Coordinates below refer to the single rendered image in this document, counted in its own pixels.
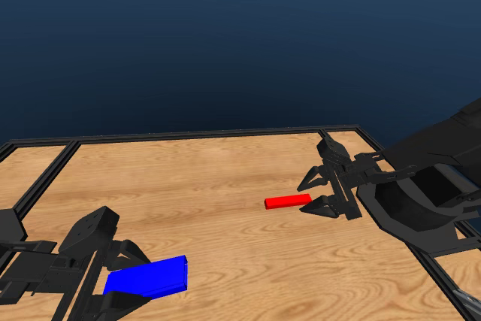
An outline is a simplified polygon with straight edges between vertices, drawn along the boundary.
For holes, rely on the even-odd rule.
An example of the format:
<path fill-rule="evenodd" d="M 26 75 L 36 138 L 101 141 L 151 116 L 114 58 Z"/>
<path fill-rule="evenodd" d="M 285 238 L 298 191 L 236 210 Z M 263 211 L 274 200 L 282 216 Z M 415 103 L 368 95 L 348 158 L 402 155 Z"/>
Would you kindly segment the blue hollow socket block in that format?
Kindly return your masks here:
<path fill-rule="evenodd" d="M 125 292 L 151 299 L 187 290 L 188 261 L 185 255 L 113 271 L 103 294 Z"/>

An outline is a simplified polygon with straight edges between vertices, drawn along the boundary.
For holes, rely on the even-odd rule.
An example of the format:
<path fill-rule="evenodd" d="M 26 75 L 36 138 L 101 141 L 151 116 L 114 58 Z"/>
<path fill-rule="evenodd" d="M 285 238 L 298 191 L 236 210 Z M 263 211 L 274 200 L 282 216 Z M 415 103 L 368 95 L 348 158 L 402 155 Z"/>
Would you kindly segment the thin red peg bar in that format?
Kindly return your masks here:
<path fill-rule="evenodd" d="M 265 209 L 277 209 L 294 206 L 304 206 L 309 204 L 312 198 L 309 194 L 288 195 L 281 197 L 266 198 L 264 201 Z"/>

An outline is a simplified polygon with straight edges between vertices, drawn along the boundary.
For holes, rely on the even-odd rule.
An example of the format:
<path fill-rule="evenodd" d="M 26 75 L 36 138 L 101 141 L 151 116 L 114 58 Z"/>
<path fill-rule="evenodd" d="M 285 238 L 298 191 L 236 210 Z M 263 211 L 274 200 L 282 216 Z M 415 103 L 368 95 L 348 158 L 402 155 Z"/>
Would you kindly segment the silver aluminium rail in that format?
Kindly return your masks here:
<path fill-rule="evenodd" d="M 461 303 L 472 310 L 474 313 L 481 315 L 481 300 L 466 293 L 462 289 L 454 289 L 453 293 L 461 300 Z"/>

